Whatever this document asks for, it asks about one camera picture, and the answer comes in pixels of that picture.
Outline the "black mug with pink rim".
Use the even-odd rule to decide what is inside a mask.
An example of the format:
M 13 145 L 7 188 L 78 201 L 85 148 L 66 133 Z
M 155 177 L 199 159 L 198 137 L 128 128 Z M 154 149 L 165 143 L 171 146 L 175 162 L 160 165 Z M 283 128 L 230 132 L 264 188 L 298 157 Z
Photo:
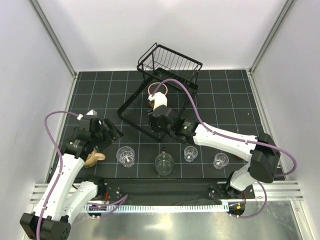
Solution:
M 153 82 L 151 83 L 148 88 L 147 88 L 147 92 L 148 92 L 148 95 L 152 95 L 154 93 L 154 91 L 156 90 L 156 88 L 159 87 L 159 89 L 155 92 L 161 92 L 163 93 L 165 96 L 167 96 L 167 93 L 168 93 L 168 87 L 165 85 L 165 84 L 161 84 L 160 82 Z

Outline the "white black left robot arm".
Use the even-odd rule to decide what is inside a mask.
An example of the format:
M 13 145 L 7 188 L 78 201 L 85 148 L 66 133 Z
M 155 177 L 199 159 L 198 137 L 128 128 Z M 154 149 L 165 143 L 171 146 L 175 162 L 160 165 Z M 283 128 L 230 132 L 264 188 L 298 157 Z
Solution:
M 105 150 L 123 136 L 108 119 L 84 115 L 73 135 L 58 148 L 59 164 L 44 194 L 31 213 L 24 213 L 20 225 L 31 240 L 66 240 L 72 223 L 87 203 L 106 194 L 103 177 L 89 175 L 69 194 L 79 171 L 94 150 Z

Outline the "beige ceramic mug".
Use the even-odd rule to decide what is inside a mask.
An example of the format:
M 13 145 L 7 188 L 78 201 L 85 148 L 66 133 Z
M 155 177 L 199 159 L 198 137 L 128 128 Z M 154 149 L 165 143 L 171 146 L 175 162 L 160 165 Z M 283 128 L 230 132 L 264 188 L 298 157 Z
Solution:
M 105 154 L 97 151 L 96 148 L 88 155 L 86 161 L 84 162 L 85 168 L 93 167 L 98 161 L 104 161 L 106 159 Z

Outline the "grey-green ceramic mug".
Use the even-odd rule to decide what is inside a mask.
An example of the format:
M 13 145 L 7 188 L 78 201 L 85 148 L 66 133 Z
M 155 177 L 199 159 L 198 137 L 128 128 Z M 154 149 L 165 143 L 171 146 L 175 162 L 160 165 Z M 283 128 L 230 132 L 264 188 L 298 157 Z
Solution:
M 170 154 L 162 152 L 155 158 L 154 165 L 156 172 L 165 177 L 173 171 L 174 159 Z

